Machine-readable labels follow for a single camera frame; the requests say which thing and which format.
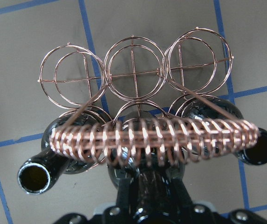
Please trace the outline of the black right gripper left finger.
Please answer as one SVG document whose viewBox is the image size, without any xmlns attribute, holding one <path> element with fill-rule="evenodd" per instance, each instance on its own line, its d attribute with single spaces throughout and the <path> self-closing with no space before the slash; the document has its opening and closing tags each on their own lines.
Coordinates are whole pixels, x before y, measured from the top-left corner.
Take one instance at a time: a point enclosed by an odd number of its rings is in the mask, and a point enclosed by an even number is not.
<svg viewBox="0 0 267 224">
<path fill-rule="evenodd" d="M 134 181 L 129 178 L 124 178 L 119 181 L 116 206 L 121 210 L 130 210 L 136 195 L 136 187 Z"/>
</svg>

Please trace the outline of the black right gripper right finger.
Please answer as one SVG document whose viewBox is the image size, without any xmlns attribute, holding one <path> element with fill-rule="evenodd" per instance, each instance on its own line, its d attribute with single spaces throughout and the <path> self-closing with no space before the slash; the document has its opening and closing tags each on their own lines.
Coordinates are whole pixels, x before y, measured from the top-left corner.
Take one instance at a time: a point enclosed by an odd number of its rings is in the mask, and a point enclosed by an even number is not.
<svg viewBox="0 0 267 224">
<path fill-rule="evenodd" d="M 176 206 L 179 210 L 190 207 L 193 202 L 192 199 L 182 181 L 182 179 L 173 178 L 171 179 L 171 195 L 175 201 Z"/>
</svg>

